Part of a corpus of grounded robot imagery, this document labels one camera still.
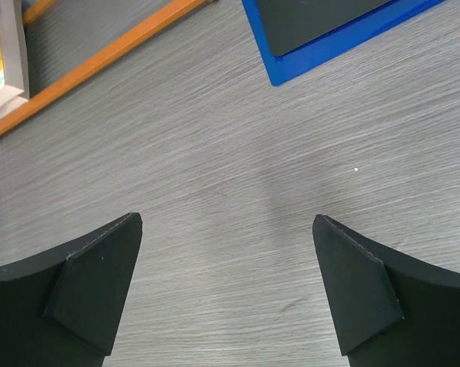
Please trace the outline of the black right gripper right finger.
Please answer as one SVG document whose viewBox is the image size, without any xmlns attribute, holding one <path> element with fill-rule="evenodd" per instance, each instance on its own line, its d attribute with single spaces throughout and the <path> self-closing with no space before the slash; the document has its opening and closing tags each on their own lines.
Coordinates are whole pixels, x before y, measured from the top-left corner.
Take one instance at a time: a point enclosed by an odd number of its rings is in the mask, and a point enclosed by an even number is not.
<svg viewBox="0 0 460 367">
<path fill-rule="evenodd" d="M 460 273 L 318 215 L 313 241 L 351 366 L 460 366 Z"/>
</svg>

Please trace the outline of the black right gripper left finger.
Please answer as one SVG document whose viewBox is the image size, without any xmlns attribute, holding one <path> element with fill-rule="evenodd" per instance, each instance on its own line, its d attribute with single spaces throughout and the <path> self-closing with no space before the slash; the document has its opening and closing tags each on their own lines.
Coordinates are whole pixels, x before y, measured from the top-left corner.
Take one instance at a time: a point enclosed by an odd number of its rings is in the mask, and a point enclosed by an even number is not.
<svg viewBox="0 0 460 367">
<path fill-rule="evenodd" d="M 0 366 L 101 366 L 110 356 L 142 238 L 128 213 L 0 266 Z"/>
</svg>

